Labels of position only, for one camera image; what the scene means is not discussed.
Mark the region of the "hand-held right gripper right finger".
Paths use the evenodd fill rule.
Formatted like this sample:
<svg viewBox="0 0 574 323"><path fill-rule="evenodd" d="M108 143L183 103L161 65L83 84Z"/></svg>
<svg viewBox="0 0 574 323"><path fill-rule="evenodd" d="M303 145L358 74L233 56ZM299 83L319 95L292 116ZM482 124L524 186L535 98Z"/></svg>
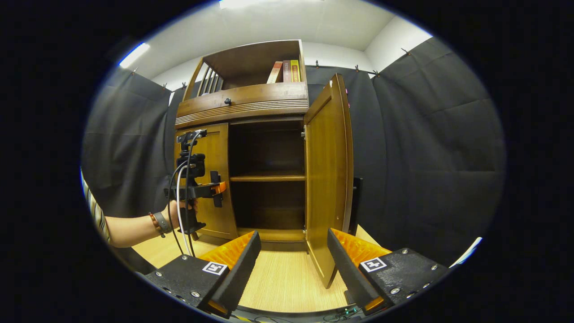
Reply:
<svg viewBox="0 0 574 323"><path fill-rule="evenodd" d="M327 246L351 299L365 315L409 301L448 271L410 248L389 251L334 228L328 229Z"/></svg>

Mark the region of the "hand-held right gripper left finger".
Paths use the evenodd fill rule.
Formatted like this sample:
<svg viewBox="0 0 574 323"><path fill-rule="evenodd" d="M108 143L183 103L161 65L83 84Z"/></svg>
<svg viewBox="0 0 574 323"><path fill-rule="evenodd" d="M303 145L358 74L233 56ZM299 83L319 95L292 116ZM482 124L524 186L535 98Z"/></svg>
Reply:
<svg viewBox="0 0 574 323"><path fill-rule="evenodd" d="M144 275L144 279L184 305L229 319L260 251L260 233L254 230L202 256L181 255Z"/></svg>

